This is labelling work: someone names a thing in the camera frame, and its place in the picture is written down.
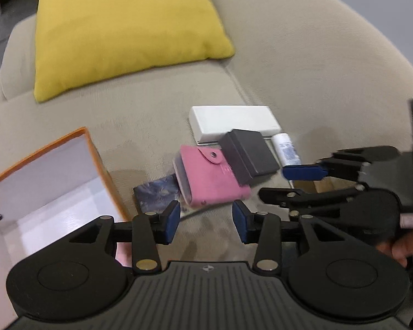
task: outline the beige sofa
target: beige sofa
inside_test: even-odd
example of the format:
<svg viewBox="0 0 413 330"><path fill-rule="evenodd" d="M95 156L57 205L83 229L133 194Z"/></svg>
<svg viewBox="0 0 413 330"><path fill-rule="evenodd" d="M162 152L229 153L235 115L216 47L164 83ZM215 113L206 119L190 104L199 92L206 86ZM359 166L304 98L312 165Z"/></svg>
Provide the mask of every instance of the beige sofa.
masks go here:
<svg viewBox="0 0 413 330"><path fill-rule="evenodd" d="M338 0L212 1L234 57L155 68L43 104L32 94L36 17L18 24L0 69L0 172L87 126L135 214L131 188L172 172L179 146L194 144L192 105L269 105L305 162L340 148L411 147L413 67L361 16ZM280 175L268 184L287 186ZM239 260L254 247L240 244L225 206L183 221L160 250L163 260Z"/></svg>

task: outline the white bottle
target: white bottle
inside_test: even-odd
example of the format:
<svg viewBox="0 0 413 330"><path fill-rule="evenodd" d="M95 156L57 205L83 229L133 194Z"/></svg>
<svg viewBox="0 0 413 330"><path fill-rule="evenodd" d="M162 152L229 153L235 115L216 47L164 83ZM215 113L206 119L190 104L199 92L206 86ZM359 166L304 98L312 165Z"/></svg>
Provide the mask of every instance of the white bottle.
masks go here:
<svg viewBox="0 0 413 330"><path fill-rule="evenodd" d="M301 165L300 157L295 151L291 138L286 133L280 133L272 137L275 152L280 159L281 166Z"/></svg>

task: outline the orange trim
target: orange trim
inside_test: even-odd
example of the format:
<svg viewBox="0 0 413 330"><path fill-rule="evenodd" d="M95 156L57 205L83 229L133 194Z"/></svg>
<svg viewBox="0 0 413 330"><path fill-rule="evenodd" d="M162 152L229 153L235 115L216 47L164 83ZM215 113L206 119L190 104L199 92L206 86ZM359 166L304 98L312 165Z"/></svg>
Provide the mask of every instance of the orange trim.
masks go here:
<svg viewBox="0 0 413 330"><path fill-rule="evenodd" d="M25 157L23 160L20 162L16 163L15 165L11 166L4 172L0 174L0 182L3 181L6 177L12 175L14 172L20 170L23 166L29 164L30 162L38 159L40 156L43 156L47 154L48 152L52 151L53 149L66 144L72 139L75 139L77 137L80 137L82 135L86 136L87 139L87 144L89 147L89 152L92 156L93 163L98 170L99 175L101 176L104 186L106 187L107 191L109 192L109 195L112 197L112 200L114 204L117 206L119 212L121 213L121 216L124 218L125 221L128 221L131 219L125 205L123 204L121 197L118 193L118 190L116 189L115 185L113 184L113 180L110 177L110 174L104 167L104 164L102 163L101 157L99 156L98 150L96 149L95 145L92 142L92 139L90 137L89 130L86 127L79 128L63 137L61 137L58 140L55 140L54 142L44 146L43 148L37 150L36 152L32 153L31 155Z"/></svg>

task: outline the yellow pillow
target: yellow pillow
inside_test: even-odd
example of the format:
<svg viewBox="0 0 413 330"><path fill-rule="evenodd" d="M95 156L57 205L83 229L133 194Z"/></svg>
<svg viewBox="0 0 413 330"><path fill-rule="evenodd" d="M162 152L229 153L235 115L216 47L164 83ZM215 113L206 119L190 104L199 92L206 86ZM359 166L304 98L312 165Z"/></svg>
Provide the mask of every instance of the yellow pillow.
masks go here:
<svg viewBox="0 0 413 330"><path fill-rule="evenodd" d="M210 0L40 0L35 43L38 102L126 73L234 54Z"/></svg>

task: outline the ribbed gray panel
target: ribbed gray panel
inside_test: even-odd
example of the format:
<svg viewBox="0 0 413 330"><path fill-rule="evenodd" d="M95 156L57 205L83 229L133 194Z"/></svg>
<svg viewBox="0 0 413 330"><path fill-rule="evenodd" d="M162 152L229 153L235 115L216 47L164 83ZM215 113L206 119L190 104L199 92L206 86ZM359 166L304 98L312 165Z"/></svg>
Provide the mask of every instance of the ribbed gray panel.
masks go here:
<svg viewBox="0 0 413 330"><path fill-rule="evenodd" d="M20 318L10 330L402 330L395 318L348 325L318 318L297 305L274 277L245 263L172 262L159 275L139 277L124 299L87 320L69 324Z"/></svg>

